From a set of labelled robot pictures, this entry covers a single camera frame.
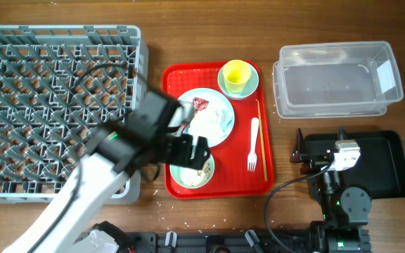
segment bowl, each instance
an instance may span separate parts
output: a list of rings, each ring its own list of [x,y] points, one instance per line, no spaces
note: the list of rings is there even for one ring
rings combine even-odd
[[[174,181],[179,184],[180,186],[187,188],[187,189],[196,189],[196,188],[200,188],[203,187],[207,182],[210,181],[210,179],[212,178],[212,176],[214,175],[214,171],[215,171],[215,161],[212,155],[210,155],[209,159],[207,160],[207,162],[209,162],[210,165],[210,173],[208,175],[208,177],[203,180],[201,183],[199,183],[196,186],[189,186],[186,185],[184,182],[182,182],[182,180],[179,178],[179,174],[181,173],[182,169],[185,169],[183,167],[180,166],[175,166],[175,165],[170,165],[169,166],[169,171],[171,172],[172,178],[174,179]]]
[[[218,86],[223,92],[223,94],[232,99],[232,100],[242,100],[250,96],[251,94],[256,91],[257,87],[259,86],[259,74],[257,73],[257,70],[249,63],[247,63],[250,66],[251,69],[251,77],[245,84],[245,88],[240,93],[232,93],[226,89],[226,86],[224,85],[224,77],[223,77],[223,69],[224,66],[219,70],[218,72]]]

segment fork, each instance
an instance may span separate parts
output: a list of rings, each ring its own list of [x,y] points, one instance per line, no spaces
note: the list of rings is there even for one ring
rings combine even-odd
[[[256,155],[256,141],[257,141],[257,132],[259,131],[259,119],[252,118],[251,120],[251,149],[250,154],[247,156],[247,170],[255,171],[257,163]]]

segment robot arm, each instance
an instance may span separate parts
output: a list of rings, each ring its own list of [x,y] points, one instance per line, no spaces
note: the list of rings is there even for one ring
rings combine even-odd
[[[89,246],[80,243],[76,249],[73,244],[104,202],[141,167],[166,162],[202,169],[210,156],[207,139],[200,137],[193,146],[192,136],[170,134],[170,129],[179,128],[190,119],[188,114],[193,113],[187,109],[166,94],[149,91],[124,126],[117,123],[97,126],[86,144],[86,155],[63,189],[25,234],[4,252],[93,251],[86,247],[116,252],[117,244],[104,233],[97,235],[97,240],[86,240]],[[175,114],[180,115],[179,124]]]

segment cup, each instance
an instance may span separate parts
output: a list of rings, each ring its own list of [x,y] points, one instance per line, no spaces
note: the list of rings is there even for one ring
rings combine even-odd
[[[224,86],[232,93],[240,93],[250,77],[250,66],[242,60],[231,60],[223,67]]]

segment wooden surface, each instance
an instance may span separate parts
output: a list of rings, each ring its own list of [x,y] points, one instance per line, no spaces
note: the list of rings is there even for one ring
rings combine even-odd
[[[276,186],[299,175],[288,160],[294,133],[391,129],[405,150],[405,1],[146,1],[106,4],[0,5],[0,24],[138,25],[150,50],[149,79],[160,85],[163,70],[174,63],[250,59],[263,72],[267,114],[276,168]],[[382,117],[352,119],[280,119],[275,113],[271,68],[282,46],[334,41],[388,41],[404,88],[402,102]],[[241,231],[263,228],[266,195],[178,201],[161,176],[143,183],[134,205],[105,206],[91,222],[107,220],[124,231]],[[0,251],[18,238],[45,204],[0,205]],[[289,186],[270,208],[275,227],[305,228],[320,220],[321,208],[306,183]],[[374,200],[369,225],[374,252],[405,252],[405,198]]]

